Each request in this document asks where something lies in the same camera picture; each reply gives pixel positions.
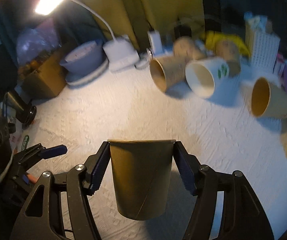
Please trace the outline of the brown paper cup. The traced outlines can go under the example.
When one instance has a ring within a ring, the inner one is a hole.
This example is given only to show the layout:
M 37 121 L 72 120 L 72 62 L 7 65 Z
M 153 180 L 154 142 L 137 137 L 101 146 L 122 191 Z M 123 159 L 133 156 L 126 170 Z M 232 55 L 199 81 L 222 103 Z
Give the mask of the brown paper cup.
M 185 67 L 190 61 L 184 56 L 154 57 L 150 61 L 150 74 L 155 85 L 166 92 L 173 85 L 185 80 Z
M 173 44 L 173 54 L 188 57 L 190 60 L 201 60 L 207 57 L 190 37 L 178 38 Z
M 218 42 L 215 47 L 215 54 L 228 64 L 230 77 L 240 74 L 240 53 L 235 43 L 227 40 Z
M 175 140 L 108 140 L 117 209 L 149 220 L 166 209 Z
M 261 77 L 252 90 L 251 110 L 256 118 L 286 119 L 287 93 Z

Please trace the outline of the black metal cup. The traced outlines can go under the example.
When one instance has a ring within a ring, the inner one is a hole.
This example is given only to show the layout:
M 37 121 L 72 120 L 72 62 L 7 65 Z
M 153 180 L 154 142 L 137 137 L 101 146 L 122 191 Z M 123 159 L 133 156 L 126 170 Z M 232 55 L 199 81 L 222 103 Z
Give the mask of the black metal cup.
M 21 96 L 13 89 L 5 94 L 7 106 L 15 110 L 15 117 L 24 125 L 30 126 L 37 114 L 37 107 L 31 102 L 26 103 Z

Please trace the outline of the white paper cup green logo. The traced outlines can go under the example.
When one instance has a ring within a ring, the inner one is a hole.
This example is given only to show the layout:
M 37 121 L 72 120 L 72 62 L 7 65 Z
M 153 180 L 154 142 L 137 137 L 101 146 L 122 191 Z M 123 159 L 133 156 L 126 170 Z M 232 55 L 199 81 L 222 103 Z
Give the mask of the white paper cup green logo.
M 229 66 L 221 57 L 192 60 L 185 67 L 185 78 L 190 89 L 200 98 L 208 99 L 229 77 Z

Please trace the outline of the brown cardboard box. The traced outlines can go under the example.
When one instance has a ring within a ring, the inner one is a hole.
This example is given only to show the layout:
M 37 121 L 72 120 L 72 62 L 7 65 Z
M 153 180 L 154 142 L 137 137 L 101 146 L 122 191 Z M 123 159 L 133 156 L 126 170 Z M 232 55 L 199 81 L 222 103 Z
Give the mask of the brown cardboard box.
M 37 70 L 23 81 L 24 92 L 34 99 L 51 99 L 60 94 L 66 86 L 67 70 L 59 63 L 64 53 L 55 51 Z

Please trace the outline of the white plate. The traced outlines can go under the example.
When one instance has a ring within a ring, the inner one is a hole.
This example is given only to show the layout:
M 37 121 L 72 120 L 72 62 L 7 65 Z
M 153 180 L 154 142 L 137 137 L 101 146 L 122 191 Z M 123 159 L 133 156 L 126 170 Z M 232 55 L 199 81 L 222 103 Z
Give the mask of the white plate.
M 78 75 L 68 72 L 65 81 L 71 87 L 82 87 L 91 81 L 97 79 L 102 75 L 108 68 L 109 61 L 106 59 L 96 70 L 86 75 Z

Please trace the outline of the clear plastic bag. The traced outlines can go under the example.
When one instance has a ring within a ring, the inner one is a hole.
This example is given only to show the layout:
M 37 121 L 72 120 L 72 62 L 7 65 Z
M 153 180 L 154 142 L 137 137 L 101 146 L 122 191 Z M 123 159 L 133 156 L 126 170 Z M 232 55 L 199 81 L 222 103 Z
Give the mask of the clear plastic bag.
M 20 66 L 35 59 L 42 51 L 52 51 L 59 46 L 57 32 L 53 28 L 25 29 L 18 36 L 16 59 Z

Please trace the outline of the blue-grey bowl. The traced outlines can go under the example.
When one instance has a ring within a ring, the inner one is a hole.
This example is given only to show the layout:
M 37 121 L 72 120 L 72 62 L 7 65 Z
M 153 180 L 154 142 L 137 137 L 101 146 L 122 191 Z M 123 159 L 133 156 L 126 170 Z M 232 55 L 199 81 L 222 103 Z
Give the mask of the blue-grey bowl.
M 59 64 L 73 74 L 90 74 L 106 59 L 102 46 L 102 40 L 85 42 L 63 57 Z

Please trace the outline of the white LED desk lamp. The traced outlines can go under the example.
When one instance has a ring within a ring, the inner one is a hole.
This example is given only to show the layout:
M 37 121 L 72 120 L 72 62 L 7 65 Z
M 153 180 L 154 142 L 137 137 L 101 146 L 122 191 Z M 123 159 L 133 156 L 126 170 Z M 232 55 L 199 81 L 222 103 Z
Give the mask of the white LED desk lamp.
M 37 3 L 34 12 L 38 15 L 49 15 L 54 11 L 64 0 L 39 0 Z M 124 36 L 117 37 L 112 31 L 111 26 L 108 22 L 99 15 L 96 11 L 85 5 L 84 3 L 78 0 L 70 0 L 73 3 L 76 3 L 91 12 L 94 16 L 100 19 L 104 25 L 108 28 L 112 40 L 106 42 L 103 45 L 103 50 L 109 61 L 109 70 L 111 72 L 117 72 L 131 65 L 135 65 L 140 61 L 138 52 L 133 47 L 129 39 L 126 39 Z

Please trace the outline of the pink white small box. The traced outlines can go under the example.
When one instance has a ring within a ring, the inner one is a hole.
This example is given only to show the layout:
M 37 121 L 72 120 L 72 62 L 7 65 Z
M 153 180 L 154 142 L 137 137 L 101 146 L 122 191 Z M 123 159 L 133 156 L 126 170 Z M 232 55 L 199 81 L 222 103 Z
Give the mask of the pink white small box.
M 282 76 L 285 67 L 285 59 L 284 56 L 280 53 L 276 56 L 275 65 L 273 68 L 273 74 L 277 76 Z

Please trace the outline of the white perforated plastic basket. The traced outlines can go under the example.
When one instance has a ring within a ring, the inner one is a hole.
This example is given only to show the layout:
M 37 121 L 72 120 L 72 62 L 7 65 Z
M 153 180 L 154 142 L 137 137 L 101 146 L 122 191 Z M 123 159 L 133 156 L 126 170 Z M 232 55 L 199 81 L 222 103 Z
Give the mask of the white perforated plastic basket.
M 252 67 L 273 73 L 279 44 L 280 37 L 278 35 L 253 30 L 246 23 L 246 45 L 250 51 L 249 62 Z

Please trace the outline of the white power adapter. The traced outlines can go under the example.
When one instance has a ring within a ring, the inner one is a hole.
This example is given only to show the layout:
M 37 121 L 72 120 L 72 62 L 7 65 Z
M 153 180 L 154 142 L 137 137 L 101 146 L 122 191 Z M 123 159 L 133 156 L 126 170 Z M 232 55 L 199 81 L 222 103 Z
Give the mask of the white power adapter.
M 149 31 L 148 39 L 151 45 L 153 55 L 158 55 L 163 52 L 163 45 L 160 37 L 160 33 L 156 30 Z

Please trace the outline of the yellow plastic bag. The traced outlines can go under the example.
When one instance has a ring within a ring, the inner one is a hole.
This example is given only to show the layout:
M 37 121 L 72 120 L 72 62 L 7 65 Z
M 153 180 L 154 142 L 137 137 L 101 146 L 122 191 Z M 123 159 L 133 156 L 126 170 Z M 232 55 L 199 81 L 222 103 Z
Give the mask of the yellow plastic bag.
M 224 34 L 216 31 L 207 31 L 201 35 L 201 40 L 204 41 L 205 47 L 208 50 L 215 50 L 216 44 L 220 41 L 231 41 L 237 46 L 239 53 L 242 56 L 250 57 L 250 51 L 242 38 L 236 34 Z

